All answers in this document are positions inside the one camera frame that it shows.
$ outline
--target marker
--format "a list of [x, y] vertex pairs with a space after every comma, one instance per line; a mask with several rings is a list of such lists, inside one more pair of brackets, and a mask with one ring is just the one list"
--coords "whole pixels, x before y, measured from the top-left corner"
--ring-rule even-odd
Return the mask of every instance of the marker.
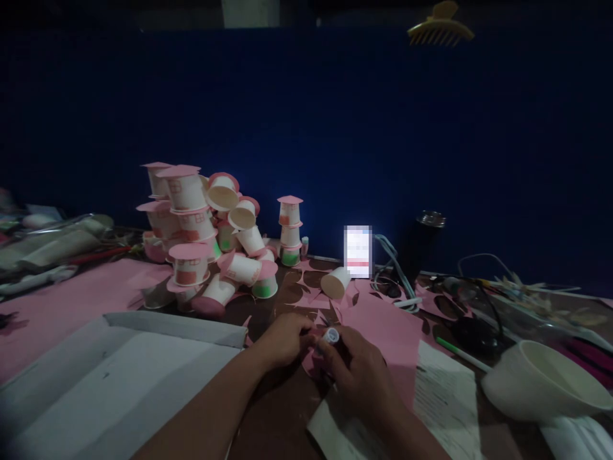
[[460, 358], [463, 358], [465, 360], [467, 360], [470, 364], [472, 364], [475, 367], [478, 367], [479, 369], [481, 369], [483, 372], [489, 372], [492, 370], [491, 367], [489, 367], [487, 364], [482, 363], [481, 361], [479, 361], [476, 358], [473, 358], [471, 355], [469, 355], [468, 353], [463, 352], [461, 349], [454, 347], [453, 345], [451, 345], [449, 342], [444, 341], [442, 338], [437, 337], [436, 338], [436, 343], [438, 343], [439, 345], [442, 345], [443, 347], [445, 347], [446, 349], [448, 349], [450, 352], [458, 355]]

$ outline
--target pink paper roof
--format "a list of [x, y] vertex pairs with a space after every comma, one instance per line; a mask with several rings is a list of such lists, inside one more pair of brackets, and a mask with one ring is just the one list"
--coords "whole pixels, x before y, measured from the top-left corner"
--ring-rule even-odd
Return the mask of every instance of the pink paper roof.
[[304, 200], [295, 197], [293, 195], [288, 195], [285, 197], [281, 197], [281, 198], [277, 198], [276, 199], [279, 203], [287, 203], [287, 204], [300, 204], [302, 203]]
[[162, 163], [162, 162], [154, 162], [154, 163], [147, 163], [146, 165], [141, 165], [144, 167], [171, 167], [172, 165], [169, 165], [168, 163]]
[[170, 201], [150, 201], [136, 208], [137, 211], [156, 212], [170, 209]]
[[181, 260], [193, 260], [208, 257], [211, 252], [211, 245], [199, 243], [178, 244], [170, 248], [168, 254], [170, 257]]
[[200, 171], [199, 166], [177, 165], [158, 172], [156, 176], [158, 176], [159, 178], [185, 177], [198, 174], [198, 171]]

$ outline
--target human hand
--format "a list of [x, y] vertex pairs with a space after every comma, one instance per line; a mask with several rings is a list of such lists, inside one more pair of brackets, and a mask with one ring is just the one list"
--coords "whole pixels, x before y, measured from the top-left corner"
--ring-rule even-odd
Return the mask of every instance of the human hand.
[[301, 351], [317, 342], [314, 335], [300, 335], [303, 330], [314, 326], [313, 321], [306, 316], [296, 313], [282, 314], [250, 349], [258, 354], [265, 371], [291, 364]]
[[345, 346], [351, 356], [347, 365], [336, 347], [320, 339], [321, 351], [342, 399], [364, 422], [378, 423], [396, 407], [404, 405], [394, 388], [388, 366], [379, 348], [350, 327], [336, 326], [340, 334], [337, 346]]

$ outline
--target glue stick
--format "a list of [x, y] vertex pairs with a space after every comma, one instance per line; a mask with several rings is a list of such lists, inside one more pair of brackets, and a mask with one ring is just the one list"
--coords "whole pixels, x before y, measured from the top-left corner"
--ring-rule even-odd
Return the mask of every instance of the glue stick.
[[300, 248], [300, 259], [307, 260], [308, 252], [308, 236], [302, 237], [302, 248]]

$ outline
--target pink cardstock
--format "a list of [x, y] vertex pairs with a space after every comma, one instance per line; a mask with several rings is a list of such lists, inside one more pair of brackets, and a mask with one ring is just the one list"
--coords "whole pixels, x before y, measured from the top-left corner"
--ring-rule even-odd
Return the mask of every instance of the pink cardstock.
[[122, 259], [0, 303], [0, 313], [16, 313], [0, 330], [0, 384], [92, 319], [137, 310], [142, 295], [133, 279], [159, 269], [159, 265]]
[[403, 403], [411, 409], [421, 319], [375, 296], [360, 294], [355, 306], [342, 310], [342, 324], [356, 329], [381, 350]]

